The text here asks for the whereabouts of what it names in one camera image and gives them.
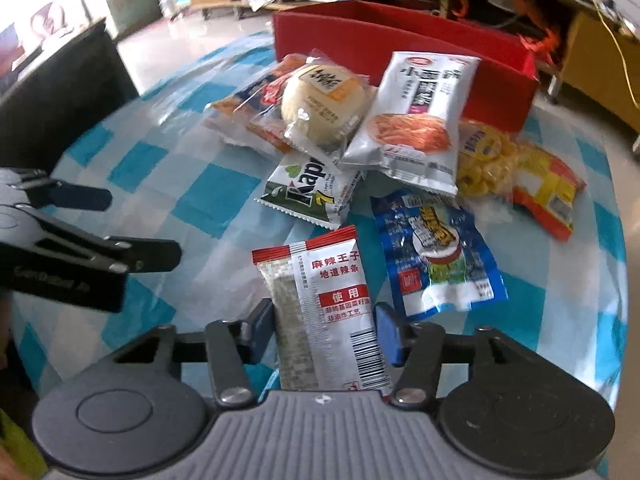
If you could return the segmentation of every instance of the green leaf logo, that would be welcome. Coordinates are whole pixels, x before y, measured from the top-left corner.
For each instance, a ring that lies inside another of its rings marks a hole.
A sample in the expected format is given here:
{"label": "green leaf logo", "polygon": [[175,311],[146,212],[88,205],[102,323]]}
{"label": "green leaf logo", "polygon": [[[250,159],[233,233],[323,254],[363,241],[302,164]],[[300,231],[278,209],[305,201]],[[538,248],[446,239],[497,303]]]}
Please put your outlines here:
{"label": "green leaf logo", "polygon": [[284,171],[286,171],[291,178],[296,178],[300,174],[300,171],[302,171],[302,166],[286,166]]}

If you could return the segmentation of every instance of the cabinet leg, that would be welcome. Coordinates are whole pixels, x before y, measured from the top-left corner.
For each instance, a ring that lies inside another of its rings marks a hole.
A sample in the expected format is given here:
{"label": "cabinet leg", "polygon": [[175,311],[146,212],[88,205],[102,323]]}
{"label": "cabinet leg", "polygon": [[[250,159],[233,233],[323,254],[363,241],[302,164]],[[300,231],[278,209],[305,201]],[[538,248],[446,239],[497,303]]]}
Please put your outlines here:
{"label": "cabinet leg", "polygon": [[557,75],[553,76],[551,78],[551,83],[549,83],[549,88],[546,90],[546,96],[549,99],[549,102],[552,104],[558,104],[558,94],[560,93],[561,88],[562,79]]}

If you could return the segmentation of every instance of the plastic wrapper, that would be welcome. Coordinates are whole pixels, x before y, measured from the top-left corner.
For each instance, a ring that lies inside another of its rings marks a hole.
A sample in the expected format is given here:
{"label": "plastic wrapper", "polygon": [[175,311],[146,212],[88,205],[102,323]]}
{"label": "plastic wrapper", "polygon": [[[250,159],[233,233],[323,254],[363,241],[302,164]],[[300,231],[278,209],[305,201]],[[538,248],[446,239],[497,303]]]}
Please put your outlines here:
{"label": "plastic wrapper", "polygon": [[248,115],[250,107],[260,107],[264,89],[270,83],[286,76],[306,63],[306,56],[289,54],[275,67],[265,70],[241,86],[235,93],[209,103],[205,107],[205,117],[201,125],[216,132],[224,142],[235,146],[247,146],[273,159],[291,148],[282,135],[275,135],[268,128],[252,123],[254,114]]}
{"label": "plastic wrapper", "polygon": [[290,152],[269,177],[256,201],[327,229],[337,229],[349,213],[357,171],[331,173],[320,160]]}
{"label": "plastic wrapper", "polygon": [[379,170],[454,196],[458,122],[478,62],[469,56],[394,52],[341,167]]}
{"label": "plastic wrapper", "polygon": [[511,201],[518,145],[486,124],[460,122],[458,193],[469,198],[495,195]]}
{"label": "plastic wrapper", "polygon": [[399,314],[419,320],[507,299],[474,216],[454,199],[400,189],[371,206]]}
{"label": "plastic wrapper", "polygon": [[337,170],[342,156],[371,102],[366,79],[324,57],[270,83],[236,110],[250,124]]}
{"label": "plastic wrapper", "polygon": [[356,238],[348,226],[253,251],[275,306],[284,389],[391,392]]}
{"label": "plastic wrapper", "polygon": [[574,201],[585,182],[559,157],[531,142],[523,142],[519,152],[513,203],[528,209],[555,238],[567,241],[574,232]]}

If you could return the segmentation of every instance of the red box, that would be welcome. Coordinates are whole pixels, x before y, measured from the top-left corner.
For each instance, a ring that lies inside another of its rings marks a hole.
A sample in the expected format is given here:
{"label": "red box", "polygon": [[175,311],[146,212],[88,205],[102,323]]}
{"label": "red box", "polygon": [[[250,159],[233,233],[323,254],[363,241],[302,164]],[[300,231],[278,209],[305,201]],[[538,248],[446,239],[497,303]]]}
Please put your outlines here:
{"label": "red box", "polygon": [[505,132],[522,129],[540,84],[519,42],[420,10],[352,0],[283,10],[273,22],[278,60],[316,48],[376,86],[395,50],[477,56],[463,117]]}

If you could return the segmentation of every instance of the table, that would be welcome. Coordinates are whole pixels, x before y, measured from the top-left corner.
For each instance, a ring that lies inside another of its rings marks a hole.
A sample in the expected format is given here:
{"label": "table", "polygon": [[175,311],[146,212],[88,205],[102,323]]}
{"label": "table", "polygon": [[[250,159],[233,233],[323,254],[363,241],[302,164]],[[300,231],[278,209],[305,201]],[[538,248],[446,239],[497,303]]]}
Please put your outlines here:
{"label": "table", "polygon": [[[158,83],[66,152],[54,176],[107,187],[113,205],[104,213],[50,213],[96,235],[172,238],[184,256],[171,273],[130,277],[119,314],[16,294],[15,341],[40,393],[155,325],[191,331],[244,316],[266,295],[250,251],[324,231],[254,202],[276,163],[227,146],[199,125],[205,104],[272,62],[270,34],[235,41]],[[507,222],[479,216],[510,299],[431,319],[459,333],[495,326],[596,388],[613,406],[628,304],[625,245],[606,154],[597,140],[537,108],[522,135],[559,155],[587,182],[575,207],[575,233],[563,244],[520,211],[509,211]],[[389,284],[369,203],[381,177],[373,174],[358,188],[348,222],[358,231],[371,296],[384,300]],[[264,363],[252,370],[256,384],[269,377],[272,352]],[[184,379],[206,394],[204,366],[187,367]],[[440,392],[465,374],[466,367],[446,365]]]}

